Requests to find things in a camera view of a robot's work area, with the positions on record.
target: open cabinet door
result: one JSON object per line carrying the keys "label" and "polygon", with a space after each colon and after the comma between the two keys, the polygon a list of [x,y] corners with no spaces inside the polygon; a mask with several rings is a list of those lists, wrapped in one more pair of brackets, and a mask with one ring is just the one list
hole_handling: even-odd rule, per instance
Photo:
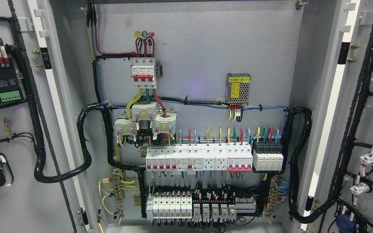
{"label": "open cabinet door", "polygon": [[[342,155],[346,150],[346,142],[352,141],[352,153],[344,177],[343,188],[341,190],[340,198],[343,199],[349,206],[353,206],[356,203],[354,209],[363,214],[363,216],[369,221],[367,230],[373,232],[373,190],[369,193],[363,193],[355,197],[351,191],[351,187],[355,187],[358,183],[357,174],[360,174],[360,182],[365,182],[367,185],[373,183],[373,162],[365,167],[365,173],[371,172],[372,174],[362,174],[360,171],[364,169],[362,166],[363,155],[369,155],[371,146],[373,145],[373,72],[371,76],[358,81],[358,77],[362,77],[363,71],[373,69],[373,66],[363,66],[364,58],[367,59],[366,51],[372,48],[373,43],[369,44],[370,36],[373,27],[373,1],[361,0],[359,3],[358,14],[354,16],[354,29],[351,40],[344,42],[351,42],[348,47],[348,59],[351,62],[347,62],[345,67],[341,67],[340,74],[343,74],[340,80],[339,94],[337,97],[337,104],[333,122],[329,125],[329,142],[326,145],[324,151],[324,162],[319,177],[319,185],[317,186],[315,199],[318,202],[323,203],[330,194],[328,194],[329,187],[331,185],[332,177],[335,178],[335,167],[341,161]],[[363,99],[357,99],[358,97],[358,83],[364,83],[364,80],[369,81],[369,86],[361,86],[360,90],[369,90],[368,93],[363,93]],[[359,114],[355,118],[355,114],[352,114],[352,110],[355,109],[355,113]],[[341,219],[336,220],[335,216],[341,217],[342,206],[336,209],[336,206],[330,208],[327,211],[325,217],[319,218],[313,224],[314,229],[321,229],[322,232],[330,230],[330,232],[336,232],[341,227],[347,227],[349,220],[343,222]],[[356,216],[353,220],[355,224],[364,222],[360,216]]]}

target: black cable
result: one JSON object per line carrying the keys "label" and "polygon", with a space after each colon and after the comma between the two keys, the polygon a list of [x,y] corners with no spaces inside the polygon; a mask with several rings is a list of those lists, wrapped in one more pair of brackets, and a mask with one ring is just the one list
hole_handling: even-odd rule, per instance
{"label": "black cable", "polygon": [[13,101],[13,102],[10,102],[8,104],[0,105],[0,109],[9,108],[9,107],[12,107],[12,106],[17,106],[17,105],[20,105],[20,104],[23,104],[23,103],[26,103],[26,102],[27,102],[27,99],[21,99],[19,101]]}

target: black wire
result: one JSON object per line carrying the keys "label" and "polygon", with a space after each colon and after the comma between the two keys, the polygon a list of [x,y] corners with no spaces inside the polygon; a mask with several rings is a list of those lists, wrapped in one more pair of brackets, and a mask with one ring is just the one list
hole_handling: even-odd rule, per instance
{"label": "black wire", "polygon": [[27,99],[21,99],[19,101],[11,102],[11,103],[8,103],[8,104],[5,104],[5,105],[0,105],[0,109],[9,108],[9,107],[20,105],[20,104],[23,104],[23,103],[26,103],[26,102],[27,102]]}
{"label": "black wire", "polygon": [[333,220],[333,222],[329,225],[329,228],[327,229],[327,233],[330,232],[330,228],[333,226],[333,224],[336,222],[337,218]]}

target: yellow wire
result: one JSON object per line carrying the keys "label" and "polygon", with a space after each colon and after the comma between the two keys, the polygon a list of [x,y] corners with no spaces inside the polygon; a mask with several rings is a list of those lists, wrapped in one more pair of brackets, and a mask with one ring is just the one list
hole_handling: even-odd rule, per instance
{"label": "yellow wire", "polygon": [[230,128],[228,128],[228,145],[230,145]]}
{"label": "yellow wire", "polygon": [[222,128],[220,127],[220,146],[221,146],[221,135],[222,135]]}
{"label": "yellow wire", "polygon": [[90,58],[93,61],[94,57],[93,57],[93,48],[92,48],[92,36],[90,34],[90,28],[89,27],[87,27],[87,38],[89,39]]}
{"label": "yellow wire", "polygon": [[257,127],[257,143],[259,143],[260,138],[260,127]]}
{"label": "yellow wire", "polygon": [[237,118],[237,109],[234,110],[234,119],[232,121],[235,121],[236,118]]}
{"label": "yellow wire", "polygon": [[103,232],[102,225],[101,225],[100,223],[97,223],[97,224],[99,225],[100,231],[101,231],[102,233],[104,233],[104,232]]}
{"label": "yellow wire", "polygon": [[132,101],[128,103],[126,106],[126,113],[128,115],[128,119],[132,119],[132,116],[130,115],[130,107],[134,105],[140,98],[142,97],[142,89],[139,89],[139,94],[136,96]]}

